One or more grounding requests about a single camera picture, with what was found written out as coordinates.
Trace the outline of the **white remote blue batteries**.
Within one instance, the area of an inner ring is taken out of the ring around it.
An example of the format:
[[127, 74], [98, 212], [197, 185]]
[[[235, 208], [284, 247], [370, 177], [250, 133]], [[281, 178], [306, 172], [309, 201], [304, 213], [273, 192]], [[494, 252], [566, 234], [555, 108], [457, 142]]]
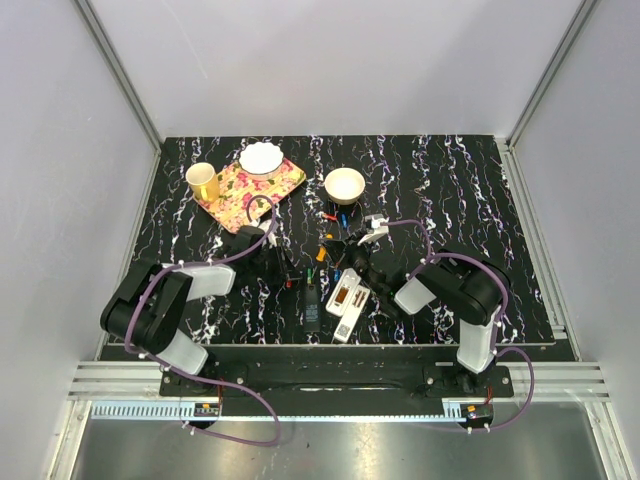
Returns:
[[346, 343], [349, 340], [369, 296], [370, 290], [368, 288], [358, 286], [355, 289], [355, 293], [347, 303], [346, 310], [334, 331], [333, 339], [335, 341]]

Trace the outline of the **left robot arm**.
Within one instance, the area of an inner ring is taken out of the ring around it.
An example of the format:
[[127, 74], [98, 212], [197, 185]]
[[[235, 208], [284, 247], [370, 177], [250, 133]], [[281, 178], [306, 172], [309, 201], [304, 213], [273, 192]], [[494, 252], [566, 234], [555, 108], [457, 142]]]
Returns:
[[284, 244], [268, 226], [245, 226], [232, 239], [228, 258], [186, 264], [135, 262], [100, 316], [101, 328], [125, 341], [130, 353], [149, 354], [182, 372], [195, 395], [217, 380], [206, 349], [179, 329], [186, 305], [229, 295], [253, 278], [290, 287], [300, 279]]

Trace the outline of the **white remote orange batteries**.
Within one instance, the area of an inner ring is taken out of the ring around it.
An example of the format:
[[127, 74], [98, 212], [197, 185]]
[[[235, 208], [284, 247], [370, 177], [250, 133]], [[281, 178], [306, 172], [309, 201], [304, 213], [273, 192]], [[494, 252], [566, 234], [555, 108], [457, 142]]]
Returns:
[[326, 312], [338, 318], [342, 317], [360, 281], [361, 278], [354, 269], [344, 270], [327, 301]]

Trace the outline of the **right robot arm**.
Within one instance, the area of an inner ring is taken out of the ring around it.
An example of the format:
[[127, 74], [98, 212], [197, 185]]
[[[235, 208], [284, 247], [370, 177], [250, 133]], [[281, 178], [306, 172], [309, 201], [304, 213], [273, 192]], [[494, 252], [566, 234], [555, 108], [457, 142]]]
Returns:
[[456, 387], [476, 396], [489, 386], [487, 368], [496, 357], [497, 324], [511, 287], [504, 268], [469, 249], [442, 248], [411, 275], [396, 263], [376, 261], [372, 250], [355, 236], [326, 239], [322, 246], [336, 267], [355, 272], [390, 318], [415, 316], [435, 301], [451, 310], [460, 330]]

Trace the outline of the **black remote control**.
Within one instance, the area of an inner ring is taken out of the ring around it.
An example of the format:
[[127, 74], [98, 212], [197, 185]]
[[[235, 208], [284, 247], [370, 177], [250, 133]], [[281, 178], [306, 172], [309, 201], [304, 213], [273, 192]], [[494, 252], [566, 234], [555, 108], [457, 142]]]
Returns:
[[317, 333], [321, 326], [320, 296], [314, 283], [305, 287], [303, 329], [305, 333]]

